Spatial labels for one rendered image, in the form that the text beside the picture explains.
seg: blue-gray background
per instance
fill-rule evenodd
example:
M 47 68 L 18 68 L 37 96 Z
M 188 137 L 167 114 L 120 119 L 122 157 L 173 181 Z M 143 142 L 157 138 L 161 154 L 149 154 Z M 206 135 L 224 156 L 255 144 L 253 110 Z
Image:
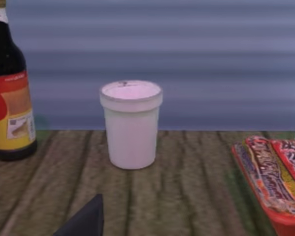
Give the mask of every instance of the blue-gray background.
M 295 0 L 10 0 L 40 129 L 101 129 L 101 85 L 159 83 L 161 129 L 294 130 Z

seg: red and yellow label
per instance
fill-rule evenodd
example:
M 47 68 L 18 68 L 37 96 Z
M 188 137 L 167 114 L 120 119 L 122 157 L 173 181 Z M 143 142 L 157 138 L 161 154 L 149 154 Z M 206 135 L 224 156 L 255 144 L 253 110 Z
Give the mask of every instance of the red and yellow label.
M 35 138 L 26 71 L 0 76 L 0 149 L 23 148 Z

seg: bottle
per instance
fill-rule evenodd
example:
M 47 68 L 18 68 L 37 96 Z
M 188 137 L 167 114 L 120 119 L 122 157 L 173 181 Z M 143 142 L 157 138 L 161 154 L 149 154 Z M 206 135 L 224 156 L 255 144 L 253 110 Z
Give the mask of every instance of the bottle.
M 26 62 L 11 37 L 0 5 L 0 161 L 25 159 L 37 150 Z

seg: white container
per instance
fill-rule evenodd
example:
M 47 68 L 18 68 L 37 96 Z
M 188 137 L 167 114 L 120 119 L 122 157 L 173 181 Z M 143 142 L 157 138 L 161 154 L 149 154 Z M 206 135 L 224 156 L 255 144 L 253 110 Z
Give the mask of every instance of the white container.
M 155 161 L 162 88 L 149 81 L 120 81 L 100 89 L 110 161 L 142 169 Z

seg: wooden surface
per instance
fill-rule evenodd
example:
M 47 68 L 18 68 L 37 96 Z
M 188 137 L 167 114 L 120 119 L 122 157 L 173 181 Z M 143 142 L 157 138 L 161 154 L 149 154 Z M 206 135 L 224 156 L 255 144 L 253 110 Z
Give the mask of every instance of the wooden surface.
M 0 162 L 0 236 L 51 236 L 97 193 L 104 236 L 274 236 L 230 147 L 249 135 L 293 132 L 160 131 L 155 163 L 125 171 L 104 131 L 39 132 L 28 160 Z

